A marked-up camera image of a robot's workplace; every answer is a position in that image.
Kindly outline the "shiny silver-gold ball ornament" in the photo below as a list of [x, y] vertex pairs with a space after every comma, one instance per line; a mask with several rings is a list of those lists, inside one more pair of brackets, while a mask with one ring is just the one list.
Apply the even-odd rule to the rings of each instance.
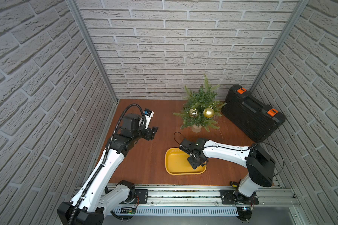
[[196, 108], [191, 108], [188, 114], [191, 118], [197, 118], [199, 116], [199, 112]]

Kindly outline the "matte gold ball ornament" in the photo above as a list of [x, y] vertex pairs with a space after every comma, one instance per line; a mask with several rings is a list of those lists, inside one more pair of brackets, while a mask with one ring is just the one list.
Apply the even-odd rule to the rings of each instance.
[[215, 115], [215, 111], [211, 107], [207, 107], [203, 110], [203, 115], [206, 118], [212, 118]]

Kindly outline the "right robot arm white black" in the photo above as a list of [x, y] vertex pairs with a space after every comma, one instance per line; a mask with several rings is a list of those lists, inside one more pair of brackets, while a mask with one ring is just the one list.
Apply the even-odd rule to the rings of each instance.
[[199, 138], [196, 142], [184, 139], [179, 149], [189, 155], [188, 162], [193, 169], [206, 165], [209, 158], [217, 158], [238, 164], [247, 169], [241, 179], [236, 195], [251, 197], [261, 187], [271, 187], [276, 162], [259, 144], [233, 146]]

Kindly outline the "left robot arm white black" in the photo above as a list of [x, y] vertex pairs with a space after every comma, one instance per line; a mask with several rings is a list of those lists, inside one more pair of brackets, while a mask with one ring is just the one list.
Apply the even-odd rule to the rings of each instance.
[[132, 201], [135, 197], [135, 184], [119, 182], [116, 187], [103, 194], [109, 180], [123, 162], [129, 150], [140, 139], [153, 140], [158, 130], [149, 127], [154, 112], [145, 109], [140, 115], [122, 115], [109, 140], [109, 145], [91, 173], [84, 186], [69, 202], [62, 202], [57, 214], [64, 225], [101, 225], [104, 218], [121, 202]]

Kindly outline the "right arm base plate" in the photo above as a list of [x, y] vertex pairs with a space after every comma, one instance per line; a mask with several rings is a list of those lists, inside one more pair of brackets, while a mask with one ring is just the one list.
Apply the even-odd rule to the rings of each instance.
[[223, 189], [220, 190], [220, 197], [223, 205], [236, 204], [236, 205], [258, 205], [259, 200], [256, 192], [250, 197], [239, 193], [234, 189]]

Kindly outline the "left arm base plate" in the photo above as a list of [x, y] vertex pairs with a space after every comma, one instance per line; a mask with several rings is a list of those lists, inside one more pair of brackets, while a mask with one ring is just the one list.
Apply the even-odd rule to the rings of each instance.
[[129, 198], [129, 204], [146, 204], [148, 199], [148, 189], [136, 189]]

